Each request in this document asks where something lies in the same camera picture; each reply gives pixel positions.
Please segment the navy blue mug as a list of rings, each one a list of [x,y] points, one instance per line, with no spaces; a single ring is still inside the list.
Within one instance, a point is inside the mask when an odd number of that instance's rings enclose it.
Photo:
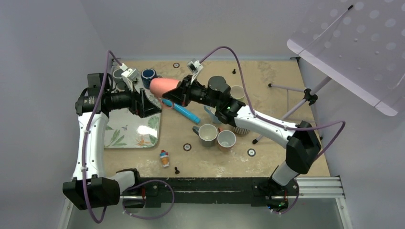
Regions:
[[[142,80],[144,88],[149,90],[151,81],[157,77],[158,77],[158,75],[154,69],[152,69],[152,68],[144,69],[141,72],[141,80]]]

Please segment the light blue mug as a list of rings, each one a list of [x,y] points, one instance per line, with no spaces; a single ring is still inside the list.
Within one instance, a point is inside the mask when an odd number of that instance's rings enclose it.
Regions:
[[[204,106],[204,110],[207,112],[207,114],[210,117],[210,120],[213,124],[221,124],[222,122],[215,116],[215,111],[216,109],[213,107],[209,106]]]

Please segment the striped ribbed mug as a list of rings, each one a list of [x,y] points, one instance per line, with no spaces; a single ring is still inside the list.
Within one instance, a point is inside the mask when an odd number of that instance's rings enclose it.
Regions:
[[[237,135],[247,135],[250,132],[250,130],[241,127],[233,127],[232,131]]]

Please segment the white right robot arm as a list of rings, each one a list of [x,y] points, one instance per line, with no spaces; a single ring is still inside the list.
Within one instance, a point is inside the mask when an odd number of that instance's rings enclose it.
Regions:
[[[152,92],[178,105],[197,102],[215,108],[215,116],[223,124],[247,129],[273,140],[286,150],[286,159],[268,181],[268,188],[280,194],[290,180],[307,174],[321,151],[321,144],[311,124],[282,121],[253,111],[244,102],[233,98],[231,87],[222,76],[213,76],[207,86],[188,75],[182,81],[159,78],[151,85]]]

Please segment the light green mug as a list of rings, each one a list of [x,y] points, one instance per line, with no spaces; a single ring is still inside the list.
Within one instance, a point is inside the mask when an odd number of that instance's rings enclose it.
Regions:
[[[231,86],[230,94],[234,99],[236,99],[238,101],[241,101],[241,102],[245,101],[244,88],[240,85]]]

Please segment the grey-blue mug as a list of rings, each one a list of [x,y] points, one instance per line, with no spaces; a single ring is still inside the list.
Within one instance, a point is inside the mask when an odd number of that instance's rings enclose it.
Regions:
[[[214,125],[204,124],[202,126],[193,126],[193,132],[200,138],[203,147],[210,148],[215,146],[218,136],[218,129]]]

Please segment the dark grey-green mug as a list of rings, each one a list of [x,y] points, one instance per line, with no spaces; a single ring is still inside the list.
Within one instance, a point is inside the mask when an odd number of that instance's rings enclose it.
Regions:
[[[118,84],[118,83],[120,83],[120,82],[123,81],[122,73],[123,73],[123,70],[120,69],[120,68],[114,70],[114,72],[112,73],[113,80],[114,80],[114,82],[115,82],[116,84]]]

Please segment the pink mug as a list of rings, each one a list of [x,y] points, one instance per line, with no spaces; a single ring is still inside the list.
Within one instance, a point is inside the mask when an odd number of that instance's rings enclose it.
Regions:
[[[167,106],[163,101],[163,94],[175,89],[180,81],[170,78],[154,78],[151,80],[149,85],[150,92],[159,100],[160,104],[165,109],[172,109],[171,106]]]

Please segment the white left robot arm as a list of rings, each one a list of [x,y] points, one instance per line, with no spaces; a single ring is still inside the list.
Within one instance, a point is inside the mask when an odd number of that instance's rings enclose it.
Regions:
[[[63,183],[63,194],[79,210],[116,205],[124,191],[137,195],[142,190],[135,168],[106,177],[103,155],[109,113],[126,108],[146,118],[159,114],[161,108],[147,97],[144,89],[112,92],[111,79],[108,73],[88,74],[88,87],[75,103],[80,128],[78,158],[72,180]]]

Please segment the orange mug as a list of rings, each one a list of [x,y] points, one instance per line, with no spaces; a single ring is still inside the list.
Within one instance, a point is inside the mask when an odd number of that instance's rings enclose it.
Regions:
[[[230,130],[223,130],[217,136],[218,147],[223,152],[228,152],[236,144],[236,135]]]

